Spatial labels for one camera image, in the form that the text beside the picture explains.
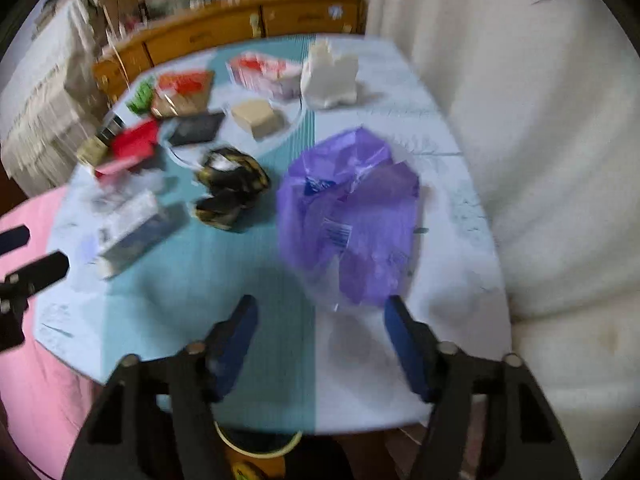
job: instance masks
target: screw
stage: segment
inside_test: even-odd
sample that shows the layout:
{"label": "screw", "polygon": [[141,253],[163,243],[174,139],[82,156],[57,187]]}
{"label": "screw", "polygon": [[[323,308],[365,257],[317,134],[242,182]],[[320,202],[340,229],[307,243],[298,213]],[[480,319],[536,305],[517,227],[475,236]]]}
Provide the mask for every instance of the screw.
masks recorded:
{"label": "screw", "polygon": [[514,368],[519,368],[522,366],[522,359],[520,359],[516,354],[505,355],[504,362],[509,366],[513,366]]}
{"label": "screw", "polygon": [[135,354],[125,355],[120,361],[120,365],[128,368],[133,365],[137,365],[140,362],[140,357]]}
{"label": "screw", "polygon": [[458,345],[451,341],[443,341],[438,344],[438,350],[441,354],[455,355],[458,353]]}
{"label": "screw", "polygon": [[195,341],[187,345],[187,354],[189,355],[202,354],[206,349],[207,349],[207,345],[205,345],[202,341]]}

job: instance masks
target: crumpled plastic bag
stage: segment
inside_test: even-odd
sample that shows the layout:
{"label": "crumpled plastic bag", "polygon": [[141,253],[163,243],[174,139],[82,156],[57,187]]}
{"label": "crumpled plastic bag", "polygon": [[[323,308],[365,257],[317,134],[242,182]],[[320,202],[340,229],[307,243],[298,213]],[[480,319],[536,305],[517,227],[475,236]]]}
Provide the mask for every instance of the crumpled plastic bag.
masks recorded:
{"label": "crumpled plastic bag", "polygon": [[418,176],[394,164],[385,141],[366,128],[344,131],[303,152],[284,176],[280,254],[314,300],[383,306],[405,275],[418,194]]}

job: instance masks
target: blue logo on bag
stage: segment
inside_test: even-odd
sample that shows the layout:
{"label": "blue logo on bag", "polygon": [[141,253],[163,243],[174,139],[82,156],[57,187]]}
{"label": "blue logo on bag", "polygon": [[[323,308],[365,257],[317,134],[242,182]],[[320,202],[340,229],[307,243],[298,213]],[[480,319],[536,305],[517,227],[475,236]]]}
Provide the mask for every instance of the blue logo on bag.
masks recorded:
{"label": "blue logo on bag", "polygon": [[307,177],[305,184],[305,196],[315,195],[320,193],[323,189],[335,186],[333,180],[318,180],[316,178]]}

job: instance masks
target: wooden cabinet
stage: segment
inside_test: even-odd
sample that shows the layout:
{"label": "wooden cabinet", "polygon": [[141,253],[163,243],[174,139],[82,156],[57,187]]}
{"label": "wooden cabinet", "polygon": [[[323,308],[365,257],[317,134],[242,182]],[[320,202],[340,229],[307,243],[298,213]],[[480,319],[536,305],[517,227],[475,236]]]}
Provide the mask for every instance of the wooden cabinet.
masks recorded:
{"label": "wooden cabinet", "polygon": [[168,30],[146,42],[154,65],[235,41],[261,38],[260,7],[228,12]]}
{"label": "wooden cabinet", "polygon": [[126,90],[127,77],[129,81],[133,81],[153,66],[142,44],[123,49],[119,54],[124,70],[127,72],[126,76],[122,71],[120,61],[115,56],[105,58],[94,65],[94,77],[98,88],[108,96],[114,92],[120,91],[122,93]]}
{"label": "wooden cabinet", "polygon": [[262,16],[267,36],[321,32],[350,34],[358,28],[358,4],[341,0],[264,5]]}

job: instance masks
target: pink fabric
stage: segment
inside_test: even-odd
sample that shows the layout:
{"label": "pink fabric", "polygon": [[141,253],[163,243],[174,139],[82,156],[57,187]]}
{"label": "pink fabric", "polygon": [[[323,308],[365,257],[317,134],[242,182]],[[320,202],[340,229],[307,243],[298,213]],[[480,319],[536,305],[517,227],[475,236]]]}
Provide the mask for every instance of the pink fabric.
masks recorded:
{"label": "pink fabric", "polygon": [[[0,231],[25,224],[29,243],[0,256],[0,276],[46,253],[66,187],[29,200],[0,218]],[[60,478],[93,400],[94,384],[62,364],[33,338],[34,301],[22,325],[26,343],[0,354],[0,399],[18,448],[44,472]]]}

